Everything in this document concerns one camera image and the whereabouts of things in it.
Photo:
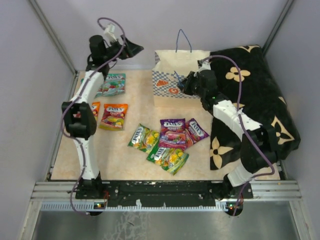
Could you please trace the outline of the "green lemon candy bag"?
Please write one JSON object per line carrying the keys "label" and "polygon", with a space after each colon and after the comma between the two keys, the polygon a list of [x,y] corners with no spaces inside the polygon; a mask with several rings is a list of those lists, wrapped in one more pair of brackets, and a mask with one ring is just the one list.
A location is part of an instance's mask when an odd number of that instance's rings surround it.
{"label": "green lemon candy bag", "polygon": [[128,146],[149,154],[159,138],[160,133],[158,131],[150,129],[140,123],[128,143]]}
{"label": "green lemon candy bag", "polygon": [[174,176],[185,165],[188,158],[189,154],[180,148],[155,146],[146,159]]}

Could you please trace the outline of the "green mint candy bag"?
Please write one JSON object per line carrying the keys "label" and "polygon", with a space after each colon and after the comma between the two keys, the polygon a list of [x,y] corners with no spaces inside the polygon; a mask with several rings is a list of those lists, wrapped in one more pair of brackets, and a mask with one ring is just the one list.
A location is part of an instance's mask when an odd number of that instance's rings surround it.
{"label": "green mint candy bag", "polygon": [[126,74],[125,73],[110,73],[102,87],[102,96],[111,97],[125,93]]}
{"label": "green mint candy bag", "polygon": [[102,84],[104,80],[102,78],[92,78],[87,82],[87,79],[83,79],[80,85],[81,97],[85,99],[94,99],[96,95],[100,95],[102,92]]}

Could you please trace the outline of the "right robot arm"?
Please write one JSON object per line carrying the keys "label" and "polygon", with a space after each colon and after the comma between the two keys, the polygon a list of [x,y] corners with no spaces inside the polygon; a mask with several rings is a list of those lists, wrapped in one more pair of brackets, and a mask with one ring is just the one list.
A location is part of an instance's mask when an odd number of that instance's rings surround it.
{"label": "right robot arm", "polygon": [[179,90],[188,96],[200,98],[202,107],[214,118],[223,122],[241,141],[240,164],[226,174],[218,198],[235,198],[251,179],[259,176],[258,171],[278,161],[277,136],[275,130],[251,119],[218,90],[214,71],[191,71],[177,83]]}

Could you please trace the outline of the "checkered paper bag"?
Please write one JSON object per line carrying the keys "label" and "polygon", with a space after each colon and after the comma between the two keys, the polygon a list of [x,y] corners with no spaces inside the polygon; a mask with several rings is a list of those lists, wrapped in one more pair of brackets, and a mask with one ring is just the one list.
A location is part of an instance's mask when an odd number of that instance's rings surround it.
{"label": "checkered paper bag", "polygon": [[155,67],[152,69],[153,101],[156,107],[201,108],[200,98],[184,94],[178,84],[193,71],[196,72],[198,61],[210,56],[207,50],[175,49],[155,50]]}

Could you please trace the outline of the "orange fruits candy bag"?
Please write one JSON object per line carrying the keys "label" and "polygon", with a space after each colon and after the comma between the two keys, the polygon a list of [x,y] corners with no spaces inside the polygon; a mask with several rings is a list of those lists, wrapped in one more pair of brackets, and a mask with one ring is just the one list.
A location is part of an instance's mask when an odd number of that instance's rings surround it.
{"label": "orange fruits candy bag", "polygon": [[91,111],[92,111],[94,119],[96,121],[98,120],[100,106],[101,106],[101,103],[99,101],[98,102],[93,102],[92,105],[91,105]]}

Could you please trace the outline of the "purple candy bag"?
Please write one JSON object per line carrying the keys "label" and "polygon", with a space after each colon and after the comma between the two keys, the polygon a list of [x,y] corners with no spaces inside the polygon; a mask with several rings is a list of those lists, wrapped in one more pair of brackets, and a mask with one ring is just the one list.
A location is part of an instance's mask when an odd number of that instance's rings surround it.
{"label": "purple candy bag", "polygon": [[185,150],[188,145],[185,118],[160,120],[159,147]]}
{"label": "purple candy bag", "polygon": [[202,127],[194,118],[191,118],[185,123],[185,135],[188,147],[198,143],[199,141],[209,136],[209,134],[202,129]]}

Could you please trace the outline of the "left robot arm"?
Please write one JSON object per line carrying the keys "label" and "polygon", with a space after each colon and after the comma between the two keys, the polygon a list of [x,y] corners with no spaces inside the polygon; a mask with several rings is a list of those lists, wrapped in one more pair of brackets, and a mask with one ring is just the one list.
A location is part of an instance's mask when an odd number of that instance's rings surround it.
{"label": "left robot arm", "polygon": [[77,199],[101,199],[105,191],[94,151],[97,120],[91,106],[109,73],[109,63],[132,58],[144,49],[124,35],[120,37],[122,42],[114,39],[109,46],[101,35],[94,35],[89,39],[90,55],[83,82],[71,100],[64,101],[61,105],[64,123],[61,131],[73,140],[80,164],[80,176],[72,188]]}

